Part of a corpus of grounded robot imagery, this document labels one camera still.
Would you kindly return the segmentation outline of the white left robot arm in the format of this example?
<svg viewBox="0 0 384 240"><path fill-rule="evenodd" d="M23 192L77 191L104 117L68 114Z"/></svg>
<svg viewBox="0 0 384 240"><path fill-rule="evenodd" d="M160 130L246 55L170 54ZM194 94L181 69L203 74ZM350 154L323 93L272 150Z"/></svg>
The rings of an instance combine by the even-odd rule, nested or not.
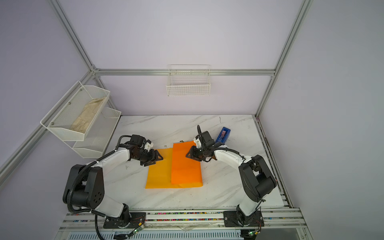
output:
<svg viewBox="0 0 384 240"><path fill-rule="evenodd" d="M162 161L159 151L131 148L113 150L101 158L87 164L71 168L63 194L63 202L72 214L93 213L110 218L121 218L127 211L127 205L106 194L105 177L116 167L131 159L147 167Z"/></svg>

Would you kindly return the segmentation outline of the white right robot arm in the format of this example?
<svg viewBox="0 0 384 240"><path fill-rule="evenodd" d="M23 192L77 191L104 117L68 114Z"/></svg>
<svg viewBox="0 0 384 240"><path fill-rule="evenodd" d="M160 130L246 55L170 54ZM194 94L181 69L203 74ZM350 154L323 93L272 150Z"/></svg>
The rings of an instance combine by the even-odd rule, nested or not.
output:
<svg viewBox="0 0 384 240"><path fill-rule="evenodd" d="M266 201L264 197L277 187L277 181L270 167L260 155L245 156L226 146L206 150L202 147L192 146L186 154L186 158L198 162L216 160L239 171L246 196L237 206L238 220L246 221L254 217L259 211L261 203Z"/></svg>

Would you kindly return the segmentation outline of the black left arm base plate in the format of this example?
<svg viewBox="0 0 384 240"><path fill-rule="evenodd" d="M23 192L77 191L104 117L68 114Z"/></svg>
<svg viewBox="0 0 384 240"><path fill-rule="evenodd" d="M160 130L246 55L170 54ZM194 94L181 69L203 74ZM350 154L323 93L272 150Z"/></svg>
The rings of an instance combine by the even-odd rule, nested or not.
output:
<svg viewBox="0 0 384 240"><path fill-rule="evenodd" d="M104 229L135 229L145 223L147 214L145 212L130 212L119 218L106 217Z"/></svg>

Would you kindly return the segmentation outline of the orange wrapping paper sheet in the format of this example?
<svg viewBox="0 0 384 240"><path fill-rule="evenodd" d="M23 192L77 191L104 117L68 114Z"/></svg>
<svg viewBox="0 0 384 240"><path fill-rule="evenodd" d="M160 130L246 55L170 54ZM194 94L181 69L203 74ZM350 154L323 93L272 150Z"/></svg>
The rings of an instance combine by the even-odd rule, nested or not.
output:
<svg viewBox="0 0 384 240"><path fill-rule="evenodd" d="M172 148L159 149L164 158L149 166L146 189L185 189L203 186L201 163L186 157L191 142L176 143Z"/></svg>

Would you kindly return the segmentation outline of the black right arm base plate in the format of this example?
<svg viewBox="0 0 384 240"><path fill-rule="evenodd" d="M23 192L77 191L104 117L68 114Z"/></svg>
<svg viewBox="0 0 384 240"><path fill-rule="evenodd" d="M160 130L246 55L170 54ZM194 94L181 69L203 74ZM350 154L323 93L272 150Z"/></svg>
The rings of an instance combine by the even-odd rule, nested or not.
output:
<svg viewBox="0 0 384 240"><path fill-rule="evenodd" d="M224 211L225 227L264 227L264 218L261 211L255 211L245 216L241 211Z"/></svg>

